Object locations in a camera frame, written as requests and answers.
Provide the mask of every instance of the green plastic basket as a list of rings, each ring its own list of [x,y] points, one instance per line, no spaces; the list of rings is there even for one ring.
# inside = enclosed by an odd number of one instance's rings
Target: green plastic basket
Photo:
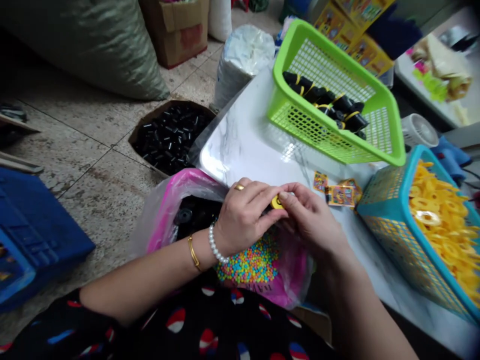
[[[295,93],[282,73],[289,71],[365,103],[366,141],[336,123]],[[303,20],[291,23],[273,67],[275,88],[267,116],[302,142],[344,164],[385,161],[405,164],[405,146],[397,102],[360,64]]]

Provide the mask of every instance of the wooden stick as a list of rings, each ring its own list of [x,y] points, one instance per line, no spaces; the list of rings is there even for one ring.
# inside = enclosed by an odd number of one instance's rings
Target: wooden stick
[[[2,151],[0,151],[0,166],[19,170],[29,174],[38,174],[44,170],[42,166],[23,160],[20,157],[9,155]]]
[[[15,125],[15,126],[33,131],[35,133],[40,132],[40,130],[37,130],[33,126],[27,125],[26,123],[22,122],[21,120],[14,119],[13,117],[5,116],[2,113],[0,113],[0,122],[4,122],[4,123],[7,123],[7,124],[12,124],[12,125]]]

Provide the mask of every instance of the small colorful card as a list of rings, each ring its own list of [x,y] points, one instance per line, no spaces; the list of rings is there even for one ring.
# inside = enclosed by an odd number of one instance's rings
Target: small colorful card
[[[326,202],[330,206],[355,207],[355,190],[352,186],[327,186]]]
[[[362,198],[362,195],[364,193],[362,191],[362,188],[357,184],[354,178],[342,180],[338,183],[338,185],[352,187],[353,190],[355,191],[353,196],[353,199],[355,200],[355,205],[357,205],[360,202],[360,199]]]
[[[315,171],[315,177],[313,178],[313,188],[319,192],[325,193],[325,189],[329,185],[329,177],[318,171]]]

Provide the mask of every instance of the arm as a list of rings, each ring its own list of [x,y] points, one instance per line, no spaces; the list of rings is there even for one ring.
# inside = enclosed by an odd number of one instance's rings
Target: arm
[[[210,249],[208,229],[192,235],[202,270],[217,263]],[[188,238],[126,263],[80,290],[81,303],[129,326],[172,291],[200,274]]]
[[[242,178],[243,190],[232,188],[225,197],[214,228],[216,247],[232,256],[253,245],[276,221],[287,216],[275,209],[263,210],[282,188]],[[209,230],[192,235],[192,246],[203,271],[217,263],[209,243]],[[81,303],[90,310],[129,326],[161,299],[197,277],[188,239],[184,238],[156,252],[137,258],[80,290]]]
[[[300,232],[322,274],[339,350],[351,359],[417,359],[325,201],[299,183],[282,187],[287,227]]]

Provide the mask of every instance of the pearl bracelet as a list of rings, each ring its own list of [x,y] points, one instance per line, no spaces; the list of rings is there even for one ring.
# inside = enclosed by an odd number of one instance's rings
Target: pearl bracelet
[[[223,257],[222,254],[219,252],[219,250],[217,249],[217,246],[215,245],[215,240],[214,240],[214,225],[215,223],[212,222],[211,225],[210,225],[210,229],[208,229],[208,242],[210,243],[210,248],[211,250],[213,251],[213,255],[215,255],[216,259],[222,263],[222,264],[226,264],[229,262],[230,258],[227,256],[227,257]]]

